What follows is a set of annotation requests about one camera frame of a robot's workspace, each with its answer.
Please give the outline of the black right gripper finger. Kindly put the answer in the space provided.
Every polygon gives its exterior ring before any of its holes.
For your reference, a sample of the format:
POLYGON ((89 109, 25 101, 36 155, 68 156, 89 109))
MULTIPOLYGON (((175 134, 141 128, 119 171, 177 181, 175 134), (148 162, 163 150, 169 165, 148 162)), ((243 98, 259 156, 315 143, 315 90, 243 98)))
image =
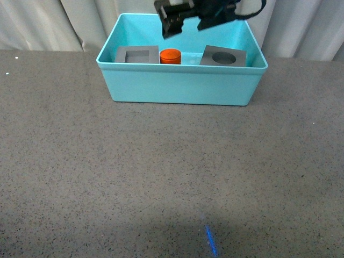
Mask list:
POLYGON ((164 39, 171 38, 177 34, 182 33, 182 26, 184 25, 184 12, 165 12, 160 10, 160 20, 162 23, 162 37, 164 39))

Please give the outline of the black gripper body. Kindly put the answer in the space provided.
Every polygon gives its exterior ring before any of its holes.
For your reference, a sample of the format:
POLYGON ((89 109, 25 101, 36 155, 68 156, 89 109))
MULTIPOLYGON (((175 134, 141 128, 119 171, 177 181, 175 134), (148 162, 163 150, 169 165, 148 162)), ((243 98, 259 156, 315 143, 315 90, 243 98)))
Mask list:
POLYGON ((224 7, 236 6, 239 1, 154 1, 156 12, 162 19, 171 17, 213 17, 224 7))

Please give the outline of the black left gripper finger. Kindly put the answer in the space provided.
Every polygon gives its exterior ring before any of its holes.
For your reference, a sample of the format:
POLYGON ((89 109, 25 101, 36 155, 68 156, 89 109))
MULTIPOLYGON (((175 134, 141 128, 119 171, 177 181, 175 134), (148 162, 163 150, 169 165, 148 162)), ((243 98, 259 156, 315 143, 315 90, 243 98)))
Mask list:
POLYGON ((218 12, 215 16, 202 18, 197 26, 197 30, 205 30, 211 27, 232 22, 235 19, 236 14, 234 12, 227 12, 226 10, 222 10, 218 12))

